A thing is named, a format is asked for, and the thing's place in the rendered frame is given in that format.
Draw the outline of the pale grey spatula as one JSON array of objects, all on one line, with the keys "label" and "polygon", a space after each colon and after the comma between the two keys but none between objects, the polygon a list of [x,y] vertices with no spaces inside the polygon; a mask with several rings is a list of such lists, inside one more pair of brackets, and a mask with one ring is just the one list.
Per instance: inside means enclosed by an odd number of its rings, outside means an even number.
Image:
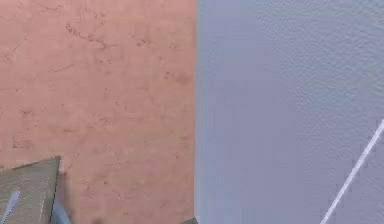
[{"label": "pale grey spatula", "polygon": [[11,213],[13,207],[15,206],[16,202],[19,199],[20,192],[19,191],[14,191],[11,193],[11,196],[8,200],[8,204],[6,206],[6,209],[2,215],[2,218],[0,220],[0,224],[5,224],[9,214]]}]

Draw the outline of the olive-brown topped counter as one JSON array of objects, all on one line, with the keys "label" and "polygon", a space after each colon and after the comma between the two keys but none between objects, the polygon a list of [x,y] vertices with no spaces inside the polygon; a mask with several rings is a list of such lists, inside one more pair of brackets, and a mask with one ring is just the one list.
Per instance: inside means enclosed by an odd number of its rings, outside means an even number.
[{"label": "olive-brown topped counter", "polygon": [[73,224],[56,197],[60,156],[0,169],[0,220],[11,193],[19,199],[5,224]]}]

